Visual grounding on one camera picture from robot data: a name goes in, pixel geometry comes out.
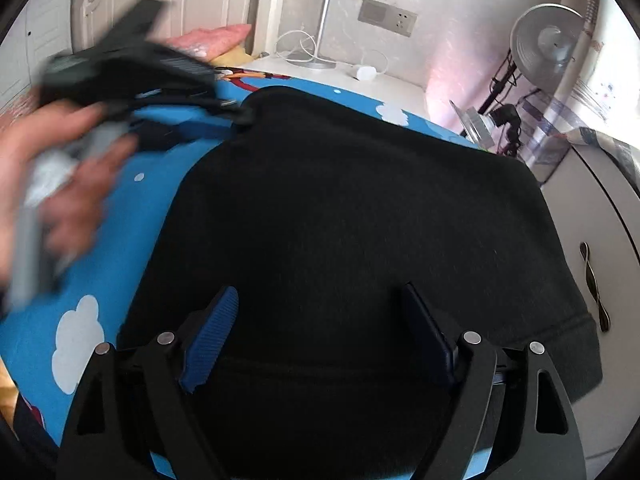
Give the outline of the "person left hand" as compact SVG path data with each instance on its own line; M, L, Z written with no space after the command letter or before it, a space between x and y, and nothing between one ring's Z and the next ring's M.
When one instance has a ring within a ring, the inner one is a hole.
M69 102L41 107L1 133L1 285L12 274L18 207L30 163L41 153L75 141L98 124L99 104L84 108ZM39 209L49 227L46 246L57 256L79 257L91 248L102 223L104 203L115 186L119 170L134 154L137 141L122 136L103 155L80 164L65 186Z

